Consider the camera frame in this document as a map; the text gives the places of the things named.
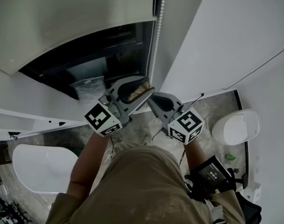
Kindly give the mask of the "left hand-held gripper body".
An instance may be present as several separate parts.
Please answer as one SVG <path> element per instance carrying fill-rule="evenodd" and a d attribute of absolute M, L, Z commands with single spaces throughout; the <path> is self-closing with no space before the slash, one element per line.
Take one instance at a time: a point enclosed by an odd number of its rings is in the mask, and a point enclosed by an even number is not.
<path fill-rule="evenodd" d="M 131 118 L 108 91 L 92 102 L 84 118 L 100 136 L 108 136 L 131 122 Z"/>

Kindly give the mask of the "white roller blind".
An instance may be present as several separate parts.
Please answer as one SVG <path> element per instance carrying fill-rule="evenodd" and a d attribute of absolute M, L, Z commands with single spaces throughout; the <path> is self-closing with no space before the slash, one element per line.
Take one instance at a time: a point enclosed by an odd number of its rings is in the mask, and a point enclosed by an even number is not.
<path fill-rule="evenodd" d="M 153 19 L 153 0 L 0 0 L 0 70 L 12 75 L 81 36 Z"/>

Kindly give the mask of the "person's left forearm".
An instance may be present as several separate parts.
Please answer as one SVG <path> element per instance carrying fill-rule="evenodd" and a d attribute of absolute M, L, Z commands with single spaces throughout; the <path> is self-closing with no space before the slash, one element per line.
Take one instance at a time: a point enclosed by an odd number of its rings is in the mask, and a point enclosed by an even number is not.
<path fill-rule="evenodd" d="M 85 200 L 92 189 L 98 174 L 109 137 L 93 133 L 77 159 L 70 176 L 66 193 L 80 200 Z"/>

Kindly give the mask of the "person's right forearm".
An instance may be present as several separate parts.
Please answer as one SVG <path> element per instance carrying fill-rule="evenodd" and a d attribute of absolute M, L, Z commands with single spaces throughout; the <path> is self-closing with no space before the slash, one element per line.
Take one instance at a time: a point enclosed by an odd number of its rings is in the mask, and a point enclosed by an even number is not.
<path fill-rule="evenodd" d="M 207 160 L 207 156 L 197 139 L 193 139 L 191 142 L 185 145 L 185 155 L 190 171 L 196 169 L 199 165 Z"/>

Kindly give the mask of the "beige crumpled cloth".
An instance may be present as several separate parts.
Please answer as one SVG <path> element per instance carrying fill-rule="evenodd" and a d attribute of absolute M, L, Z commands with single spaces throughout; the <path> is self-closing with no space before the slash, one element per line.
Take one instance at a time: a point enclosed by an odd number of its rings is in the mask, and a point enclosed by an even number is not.
<path fill-rule="evenodd" d="M 147 91 L 149 89 L 149 82 L 145 82 L 142 85 L 140 85 L 134 92 L 132 92 L 129 97 L 128 101 L 131 101 L 135 99 L 137 96 L 142 94 L 144 91 Z"/>

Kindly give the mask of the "clear plastic bag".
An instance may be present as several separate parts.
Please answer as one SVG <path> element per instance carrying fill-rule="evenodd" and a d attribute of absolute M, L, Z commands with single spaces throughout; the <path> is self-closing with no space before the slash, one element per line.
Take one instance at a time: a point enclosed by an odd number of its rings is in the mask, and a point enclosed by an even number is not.
<path fill-rule="evenodd" d="M 91 77 L 70 85 L 78 95 L 79 101 L 90 102 L 100 98 L 106 91 L 104 77 Z"/>

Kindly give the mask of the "white toilet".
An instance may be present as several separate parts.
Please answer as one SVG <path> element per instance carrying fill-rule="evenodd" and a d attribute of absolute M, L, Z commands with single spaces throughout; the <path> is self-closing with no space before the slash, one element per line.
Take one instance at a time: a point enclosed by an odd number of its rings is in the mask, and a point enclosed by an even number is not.
<path fill-rule="evenodd" d="M 212 128 L 212 137 L 219 143 L 234 146 L 255 138 L 261 130 L 259 114 L 253 109 L 230 113 Z"/>

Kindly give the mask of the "dark window pane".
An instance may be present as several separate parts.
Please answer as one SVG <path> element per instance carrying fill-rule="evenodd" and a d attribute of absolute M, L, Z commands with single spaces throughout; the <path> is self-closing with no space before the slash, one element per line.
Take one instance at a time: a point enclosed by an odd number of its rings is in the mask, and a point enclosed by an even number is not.
<path fill-rule="evenodd" d="M 147 76 L 155 22 L 117 26 L 60 45 L 19 72 L 77 100 L 76 82 L 102 77 L 109 88 L 118 79 Z"/>

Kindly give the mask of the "black wrist-mounted screen device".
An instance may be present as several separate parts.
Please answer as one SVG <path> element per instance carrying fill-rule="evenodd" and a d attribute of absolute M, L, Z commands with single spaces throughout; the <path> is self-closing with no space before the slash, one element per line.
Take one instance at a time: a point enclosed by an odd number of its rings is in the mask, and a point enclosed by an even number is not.
<path fill-rule="evenodd" d="M 207 195 L 215 194 L 216 190 L 221 193 L 228 190 L 236 191 L 234 173 L 226 169 L 216 156 L 185 175 L 185 179 L 192 182 L 192 185 L 186 185 L 190 191 L 188 196 L 203 203 Z"/>

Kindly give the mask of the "person's beige shirt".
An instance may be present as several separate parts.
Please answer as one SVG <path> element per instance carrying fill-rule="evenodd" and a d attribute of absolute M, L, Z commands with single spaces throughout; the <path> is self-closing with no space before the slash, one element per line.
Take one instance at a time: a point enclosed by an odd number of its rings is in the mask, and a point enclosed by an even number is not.
<path fill-rule="evenodd" d="M 46 224 L 213 224 L 207 204 L 188 192 L 172 154 L 132 147 L 113 158 L 84 201 L 58 194 Z"/>

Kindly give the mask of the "white bathtub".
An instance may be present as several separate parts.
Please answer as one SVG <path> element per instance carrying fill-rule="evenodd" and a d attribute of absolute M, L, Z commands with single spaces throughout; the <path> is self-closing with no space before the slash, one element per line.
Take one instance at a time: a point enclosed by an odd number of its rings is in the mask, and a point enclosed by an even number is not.
<path fill-rule="evenodd" d="M 19 181 L 38 194 L 67 191 L 78 157 L 64 147 L 20 144 L 13 151 L 12 164 Z"/>

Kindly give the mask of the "white box with blue mark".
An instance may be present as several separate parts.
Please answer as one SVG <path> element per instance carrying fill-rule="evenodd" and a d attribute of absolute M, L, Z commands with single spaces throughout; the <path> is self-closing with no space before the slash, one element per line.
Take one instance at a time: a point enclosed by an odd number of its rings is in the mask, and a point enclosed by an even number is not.
<path fill-rule="evenodd" d="M 261 190 L 262 185 L 260 183 L 254 182 L 245 188 L 245 198 L 252 203 L 256 203 L 260 199 Z"/>

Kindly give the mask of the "black office chair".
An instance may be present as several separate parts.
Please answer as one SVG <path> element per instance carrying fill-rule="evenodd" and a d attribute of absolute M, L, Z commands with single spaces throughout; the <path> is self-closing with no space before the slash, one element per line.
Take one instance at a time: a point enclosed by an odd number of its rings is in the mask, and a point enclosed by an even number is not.
<path fill-rule="evenodd" d="M 243 212 L 246 224 L 260 224 L 262 220 L 262 208 L 256 203 L 252 203 L 245 198 L 244 190 L 249 186 L 249 175 L 245 173 L 241 179 L 236 179 L 236 183 L 242 184 L 242 188 L 238 188 L 236 196 Z"/>

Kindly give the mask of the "dark wooden cabinet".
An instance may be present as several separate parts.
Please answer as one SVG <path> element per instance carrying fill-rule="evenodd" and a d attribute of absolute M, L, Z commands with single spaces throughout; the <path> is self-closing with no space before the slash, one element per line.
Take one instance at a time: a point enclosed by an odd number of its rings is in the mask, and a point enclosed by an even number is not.
<path fill-rule="evenodd" d="M 12 163 L 9 155 L 8 144 L 6 141 L 0 142 L 0 165 L 6 165 Z"/>

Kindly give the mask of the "black equipment pile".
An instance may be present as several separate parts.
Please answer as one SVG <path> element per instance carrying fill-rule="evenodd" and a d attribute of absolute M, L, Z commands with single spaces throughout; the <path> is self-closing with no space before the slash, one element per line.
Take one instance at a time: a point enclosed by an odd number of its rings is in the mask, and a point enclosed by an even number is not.
<path fill-rule="evenodd" d="M 21 214 L 14 203 L 8 203 L 0 194 L 0 224 L 28 224 L 28 220 Z"/>

